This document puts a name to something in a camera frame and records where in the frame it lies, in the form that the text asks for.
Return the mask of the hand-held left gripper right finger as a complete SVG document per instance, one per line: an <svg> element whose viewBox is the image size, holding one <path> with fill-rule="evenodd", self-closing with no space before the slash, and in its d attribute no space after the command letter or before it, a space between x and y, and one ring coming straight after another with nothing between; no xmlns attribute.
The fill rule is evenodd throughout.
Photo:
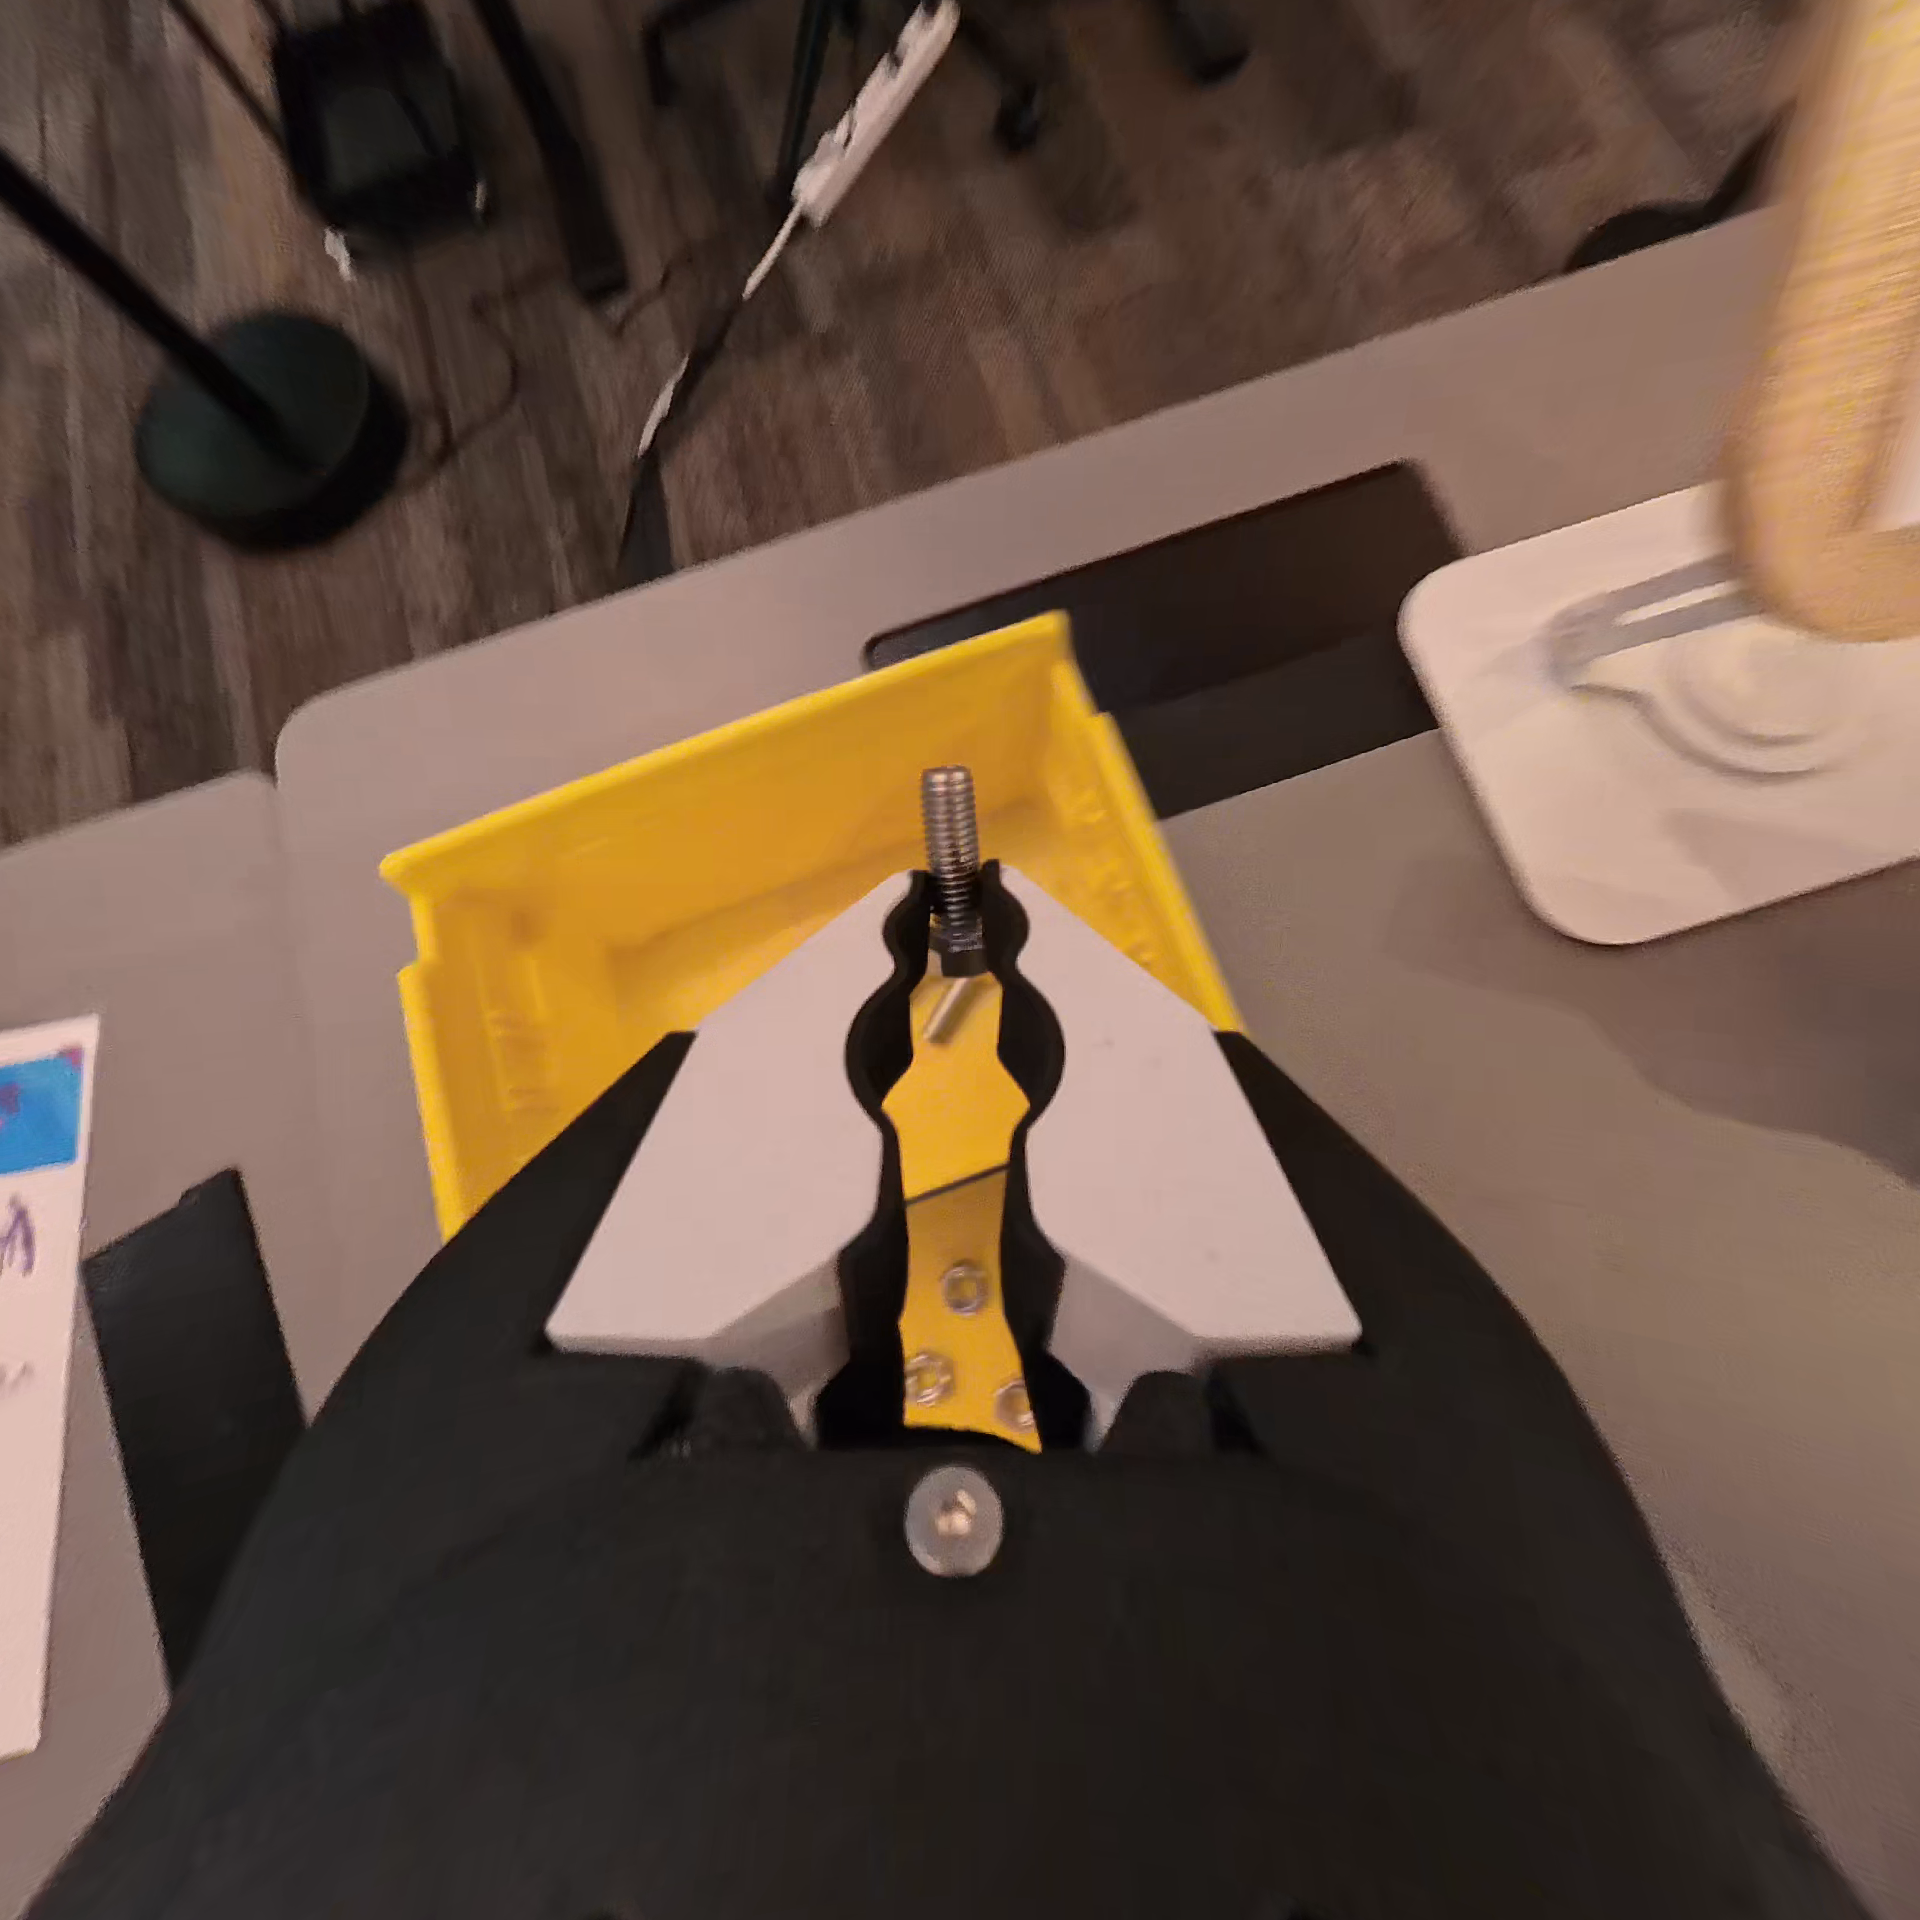
<svg viewBox="0 0 1920 1920"><path fill-rule="evenodd" d="M1153 1374L1351 1353L1338 1279L1228 1035L1019 868L984 883L1019 1337L1111 1420Z"/></svg>

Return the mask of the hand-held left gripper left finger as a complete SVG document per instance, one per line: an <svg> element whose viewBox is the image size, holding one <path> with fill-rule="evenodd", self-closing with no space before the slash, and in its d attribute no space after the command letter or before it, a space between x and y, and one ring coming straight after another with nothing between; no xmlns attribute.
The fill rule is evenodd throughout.
<svg viewBox="0 0 1920 1920"><path fill-rule="evenodd" d="M818 1433L905 1427L905 1166L928 877L901 871L692 1033L545 1324L561 1353L748 1368Z"/></svg>

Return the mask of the yellow plastic bin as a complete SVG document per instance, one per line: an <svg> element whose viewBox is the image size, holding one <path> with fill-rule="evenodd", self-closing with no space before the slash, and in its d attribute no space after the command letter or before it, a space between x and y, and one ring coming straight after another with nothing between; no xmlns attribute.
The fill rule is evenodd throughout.
<svg viewBox="0 0 1920 1920"><path fill-rule="evenodd" d="M739 720L505 807L392 855L417 960L401 976L423 1143L455 1237L484 1201L639 1071L641 1135L699 1023L896 873L927 873L921 775L965 764L984 883L1019 868L1219 1033L1237 1009L1169 856L1115 721L1096 709L1060 616L1044 614ZM879 1446L913 1429L991 1435L1028 1454L1079 1451L1109 1420L1019 1337L1008 1287L1008 1158L1024 1112L996 1061L1002 985L988 969L948 1045L923 1041L946 976L931 948L914 991L914 1063L884 1099L904 1148L904 1356L956 1361L937 1408L904 1430L818 1430ZM635 1143L561 1201L561 1272L535 1283L545 1337ZM992 1304L952 1315L952 1262L992 1272ZM1037 1433L1000 1429L994 1387L1023 1376Z"/></svg>

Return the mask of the grey metal sheet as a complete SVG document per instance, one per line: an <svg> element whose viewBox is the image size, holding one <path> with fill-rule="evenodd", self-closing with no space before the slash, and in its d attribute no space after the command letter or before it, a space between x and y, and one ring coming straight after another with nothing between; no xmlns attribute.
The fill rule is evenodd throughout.
<svg viewBox="0 0 1920 1920"><path fill-rule="evenodd" d="M305 1435L250 1188L223 1168L80 1263L167 1689Z"/></svg>

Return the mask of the printed paper sheet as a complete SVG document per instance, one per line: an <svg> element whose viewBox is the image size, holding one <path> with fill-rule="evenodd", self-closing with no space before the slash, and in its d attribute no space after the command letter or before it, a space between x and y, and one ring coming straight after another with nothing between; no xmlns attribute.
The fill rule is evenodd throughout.
<svg viewBox="0 0 1920 1920"><path fill-rule="evenodd" d="M42 1739L96 1014L3 1035L3 1758Z"/></svg>

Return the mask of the black pole with round base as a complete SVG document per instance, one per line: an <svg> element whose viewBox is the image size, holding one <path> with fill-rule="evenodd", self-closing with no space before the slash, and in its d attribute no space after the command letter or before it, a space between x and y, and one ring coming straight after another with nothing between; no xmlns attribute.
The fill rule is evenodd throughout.
<svg viewBox="0 0 1920 1920"><path fill-rule="evenodd" d="M139 480L241 553L292 553L364 521L395 488L412 421L343 328L261 308L194 332L12 152L3 203L160 356L132 422Z"/></svg>

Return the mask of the instruction sheet on stand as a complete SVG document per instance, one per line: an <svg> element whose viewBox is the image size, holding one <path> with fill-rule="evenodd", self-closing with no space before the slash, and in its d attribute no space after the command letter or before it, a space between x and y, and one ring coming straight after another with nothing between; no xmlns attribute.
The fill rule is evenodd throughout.
<svg viewBox="0 0 1920 1920"><path fill-rule="evenodd" d="M1917 339L1917 5L1809 5L1767 169L1783 254L1721 453L1749 589L1829 639L1913 639L1915 526L1879 526Z"/></svg>

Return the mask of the white power strip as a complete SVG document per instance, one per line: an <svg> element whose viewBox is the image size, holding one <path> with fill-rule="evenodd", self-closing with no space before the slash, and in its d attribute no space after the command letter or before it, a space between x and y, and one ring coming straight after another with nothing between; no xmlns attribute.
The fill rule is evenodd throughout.
<svg viewBox="0 0 1920 1920"><path fill-rule="evenodd" d="M794 207L809 228L823 228L829 222L880 152L953 45L961 17L963 8L956 1L914 7L855 91L853 103L820 134L791 190Z"/></svg>

